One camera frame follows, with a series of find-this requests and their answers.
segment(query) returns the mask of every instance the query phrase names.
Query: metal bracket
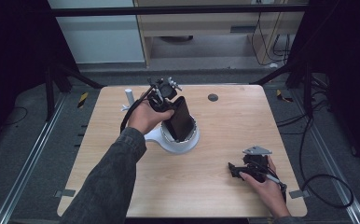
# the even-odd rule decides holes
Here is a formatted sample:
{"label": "metal bracket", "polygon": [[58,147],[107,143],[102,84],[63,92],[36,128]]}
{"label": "metal bracket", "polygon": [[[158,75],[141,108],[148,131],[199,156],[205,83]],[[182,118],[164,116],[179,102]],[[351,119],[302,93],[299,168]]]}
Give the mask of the metal bracket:
{"label": "metal bracket", "polygon": [[294,190],[294,191],[290,191],[288,192],[290,194],[290,197],[292,199],[296,199],[296,198],[299,198],[299,197],[302,197],[302,198],[308,198],[308,197],[311,197],[311,194],[307,191],[307,190]]}
{"label": "metal bracket", "polygon": [[62,191],[57,190],[54,194],[55,198],[61,198],[62,196],[67,196],[67,197],[74,197],[76,194],[76,190],[75,189],[64,189]]}
{"label": "metal bracket", "polygon": [[243,151],[244,154],[247,155],[269,155],[272,154],[272,152],[270,150],[267,150],[263,147],[259,147],[259,146],[253,146],[253,147],[249,147],[247,149],[245,149]]}

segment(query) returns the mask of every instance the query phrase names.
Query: white cylinder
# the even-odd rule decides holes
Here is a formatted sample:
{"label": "white cylinder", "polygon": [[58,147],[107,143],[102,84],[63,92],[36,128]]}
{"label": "white cylinder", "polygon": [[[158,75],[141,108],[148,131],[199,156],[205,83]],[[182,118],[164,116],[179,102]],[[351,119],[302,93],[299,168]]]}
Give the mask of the white cylinder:
{"label": "white cylinder", "polygon": [[134,103],[133,93],[131,89],[126,89],[125,94],[127,94],[128,102],[130,103],[130,106]]}

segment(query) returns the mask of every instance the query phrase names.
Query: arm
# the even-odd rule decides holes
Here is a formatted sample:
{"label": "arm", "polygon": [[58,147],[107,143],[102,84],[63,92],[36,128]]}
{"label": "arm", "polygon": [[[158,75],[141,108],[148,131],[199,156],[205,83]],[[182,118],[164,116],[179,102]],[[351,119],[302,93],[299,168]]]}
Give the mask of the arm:
{"label": "arm", "polygon": [[172,114],[157,113],[142,102],[133,111],[128,128],[87,176],[61,223],[123,223],[132,198],[136,162],[146,151],[144,134]]}
{"label": "arm", "polygon": [[[268,162],[272,171],[276,173],[276,167],[270,157],[268,157]],[[240,172],[240,175],[256,191],[262,202],[268,207],[275,219],[275,224],[303,223],[300,218],[291,217],[278,184],[269,179],[259,183],[248,174]]]}

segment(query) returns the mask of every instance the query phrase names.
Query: black phone case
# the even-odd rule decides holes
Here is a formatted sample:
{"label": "black phone case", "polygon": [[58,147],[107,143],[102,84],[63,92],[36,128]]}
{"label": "black phone case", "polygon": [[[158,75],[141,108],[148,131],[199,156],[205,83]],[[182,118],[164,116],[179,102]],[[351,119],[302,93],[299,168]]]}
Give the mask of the black phone case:
{"label": "black phone case", "polygon": [[173,102],[174,114],[164,124],[174,140],[183,142],[194,129],[194,120],[189,115],[186,98],[178,97]]}

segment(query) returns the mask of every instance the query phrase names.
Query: hand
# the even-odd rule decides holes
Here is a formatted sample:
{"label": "hand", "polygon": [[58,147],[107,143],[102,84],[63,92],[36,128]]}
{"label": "hand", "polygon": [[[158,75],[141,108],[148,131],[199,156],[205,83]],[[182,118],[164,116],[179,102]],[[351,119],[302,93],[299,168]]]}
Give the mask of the hand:
{"label": "hand", "polygon": [[[271,170],[276,173],[276,167],[270,157],[268,157],[268,163]],[[246,181],[256,191],[275,219],[279,217],[291,217],[278,184],[269,179],[260,183],[252,176],[243,172],[240,172],[240,175],[244,181]]]}
{"label": "hand", "polygon": [[165,112],[156,112],[151,108],[147,100],[140,103],[136,109],[133,110],[129,120],[128,127],[137,129],[142,134],[147,134],[160,122],[169,119],[174,114],[174,110],[167,110]]}

